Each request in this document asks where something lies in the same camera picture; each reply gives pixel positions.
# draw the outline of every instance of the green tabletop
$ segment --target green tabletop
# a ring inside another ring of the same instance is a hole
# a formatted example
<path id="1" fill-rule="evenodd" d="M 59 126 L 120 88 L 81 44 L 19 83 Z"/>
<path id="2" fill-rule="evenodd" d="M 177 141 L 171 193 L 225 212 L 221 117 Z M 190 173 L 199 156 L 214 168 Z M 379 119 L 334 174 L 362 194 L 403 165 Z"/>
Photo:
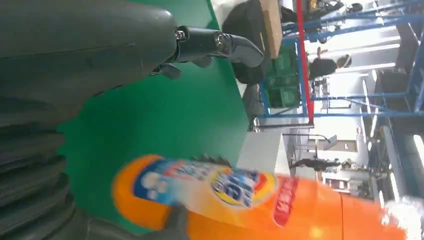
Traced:
<path id="1" fill-rule="evenodd" d="M 161 6 L 180 25 L 217 28 L 207 0 L 143 0 Z M 231 65 L 216 60 L 206 69 L 179 64 L 183 77 L 148 77 L 91 98 L 81 113 L 60 126 L 67 173 L 80 208 L 140 233 L 115 210 L 111 181 L 117 171 L 146 154 L 188 158 L 222 155 L 233 164 L 248 119 Z"/>

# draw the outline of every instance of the cardboard box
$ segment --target cardboard box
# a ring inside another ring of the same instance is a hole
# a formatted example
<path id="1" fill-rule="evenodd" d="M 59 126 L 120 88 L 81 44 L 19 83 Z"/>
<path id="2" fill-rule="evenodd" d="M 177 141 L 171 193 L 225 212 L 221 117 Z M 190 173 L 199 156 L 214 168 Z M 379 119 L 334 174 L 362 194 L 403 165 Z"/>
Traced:
<path id="1" fill-rule="evenodd" d="M 266 35 L 271 59 L 278 57 L 283 31 L 280 20 L 280 5 L 278 0 L 260 0 L 263 12 L 263 22 L 265 24 Z"/>

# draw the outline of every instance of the orange bottle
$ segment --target orange bottle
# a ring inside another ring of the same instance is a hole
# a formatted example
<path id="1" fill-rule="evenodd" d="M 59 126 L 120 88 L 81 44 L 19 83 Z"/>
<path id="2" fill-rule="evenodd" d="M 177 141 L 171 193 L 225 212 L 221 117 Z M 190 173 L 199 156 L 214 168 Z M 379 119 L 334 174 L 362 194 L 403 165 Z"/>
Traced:
<path id="1" fill-rule="evenodd" d="M 125 218 L 153 230 L 171 205 L 184 204 L 191 240 L 405 239 L 381 224 L 379 205 L 286 175 L 149 155 L 124 167 L 112 191 Z"/>

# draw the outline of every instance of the robotic arm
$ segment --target robotic arm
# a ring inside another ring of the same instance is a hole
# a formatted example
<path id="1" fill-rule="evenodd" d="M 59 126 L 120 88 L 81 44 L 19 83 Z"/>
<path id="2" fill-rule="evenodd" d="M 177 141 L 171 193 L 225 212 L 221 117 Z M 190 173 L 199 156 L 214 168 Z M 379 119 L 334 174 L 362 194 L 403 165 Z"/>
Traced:
<path id="1" fill-rule="evenodd" d="M 149 75 L 177 79 L 173 63 L 263 59 L 246 38 L 178 27 L 170 12 L 126 0 L 4 0 L 0 22 L 0 127 L 55 126 L 104 91 Z"/>

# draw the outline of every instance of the blue metal frame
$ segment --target blue metal frame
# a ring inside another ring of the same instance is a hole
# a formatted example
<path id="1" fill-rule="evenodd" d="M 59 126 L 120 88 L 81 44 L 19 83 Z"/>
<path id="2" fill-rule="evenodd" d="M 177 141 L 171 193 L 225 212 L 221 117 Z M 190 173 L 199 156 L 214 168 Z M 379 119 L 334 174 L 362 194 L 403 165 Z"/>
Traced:
<path id="1" fill-rule="evenodd" d="M 417 97 L 413 106 L 414 112 L 419 112 L 424 102 L 424 34 L 415 57 L 415 64 L 410 74 L 408 91 L 416 93 Z"/>
<path id="2" fill-rule="evenodd" d="M 393 15 L 392 16 L 376 16 L 375 15 L 376 12 L 382 12 L 382 11 L 387 11 L 387 10 L 396 9 L 396 8 L 405 8 L 405 7 L 410 7 L 410 6 L 414 6 L 414 5 L 422 4 L 422 3 L 423 2 L 421 0 L 412 0 L 412 1 L 404 2 L 404 3 L 380 6 L 377 8 L 364 10 L 362 12 L 355 12 L 355 13 L 348 14 L 346 16 L 333 17 L 333 18 L 329 18 L 325 20 L 308 21 L 308 22 L 305 22 L 304 24 L 305 29 L 328 26 L 328 25 L 331 25 L 330 23 L 335 23 L 335 22 L 346 20 L 346 19 L 377 19 L 377 18 L 383 19 L 383 22 L 380 22 L 380 23 L 371 22 L 369 24 L 362 24 L 359 26 L 353 26 L 353 27 L 348 27 L 344 29 L 339 29 L 336 31 L 323 32 L 323 33 L 321 32 L 306 33 L 304 39 L 309 40 L 311 42 L 315 42 L 318 39 L 325 39 L 325 38 L 340 35 L 340 34 L 346 34 L 346 33 L 352 33 L 352 32 L 364 31 L 364 30 L 376 29 L 376 28 L 383 28 L 383 27 L 385 28 L 385 27 L 402 25 L 407 23 L 422 22 L 424 21 L 424 14 L 404 14 L 404 15 L 395 15 L 395 16 Z M 282 43 L 283 44 L 295 43 L 298 40 L 299 35 L 290 35 L 290 34 L 298 32 L 298 28 L 299 27 L 297 24 L 288 24 L 283 26 L 282 29 L 284 32 L 283 34 L 284 38 Z"/>
<path id="3" fill-rule="evenodd" d="M 376 7 L 373 9 L 364 10 L 362 12 L 352 13 L 343 17 L 334 17 L 331 19 L 327 19 L 325 21 L 310 21 L 305 22 L 305 28 L 310 28 L 313 26 L 324 26 L 328 25 L 331 22 L 337 22 L 345 19 L 375 19 L 377 16 L 370 15 L 375 14 L 377 12 L 387 11 L 391 9 L 401 9 L 403 13 L 403 8 L 410 7 L 416 4 L 422 4 L 422 0 L 411 0 L 398 4 L 389 4 L 385 6 Z M 356 31 L 363 31 L 368 29 L 375 29 L 380 27 L 389 27 L 400 24 L 407 24 L 412 22 L 422 21 L 424 22 L 424 14 L 406 14 L 403 16 L 387 16 L 382 17 L 385 21 L 383 23 L 371 23 L 361 26 L 350 27 L 346 29 L 337 30 L 334 32 L 326 32 L 326 33 L 313 33 L 313 34 L 305 34 L 305 40 L 317 40 L 321 38 L 331 37 L 338 34 L 351 33 Z M 283 30 L 291 30 L 296 31 L 297 24 L 291 24 L 288 27 L 285 26 Z M 300 54 L 300 42 L 299 36 L 286 36 L 283 38 L 282 44 L 296 44 L 297 55 Z M 364 101 L 361 101 L 365 98 L 381 98 L 383 101 L 383 106 L 370 104 L 369 106 L 372 108 L 378 108 L 380 111 L 376 114 L 375 112 L 361 112 L 361 113 L 314 113 L 313 116 L 316 118 L 319 117 L 370 117 L 370 116 L 383 116 L 383 117 L 424 117 L 424 110 L 421 110 L 421 107 L 424 103 L 424 34 L 421 36 L 421 41 L 416 53 L 415 63 L 412 68 L 410 79 L 408 83 L 408 88 L 406 92 L 390 92 L 390 93 L 373 93 L 368 95 L 348 95 L 348 96 L 312 96 L 310 98 L 311 101 L 330 101 L 330 100 L 346 100 L 356 104 L 367 105 Z M 259 116 L 261 118 L 305 118 L 308 116 L 307 109 L 307 99 L 305 91 L 309 91 L 309 86 L 305 86 L 303 81 L 303 71 L 302 71 L 302 60 L 298 57 L 298 65 L 299 65 L 299 77 L 300 81 L 300 89 L 302 96 L 302 113 L 298 114 L 283 114 L 286 111 L 280 111 L 275 114 L 270 114 L 265 84 L 260 84 L 260 92 L 262 97 L 263 106 L 265 108 L 265 114 Z M 406 102 L 408 111 L 397 111 L 386 108 L 386 99 L 389 98 L 403 98 Z"/>

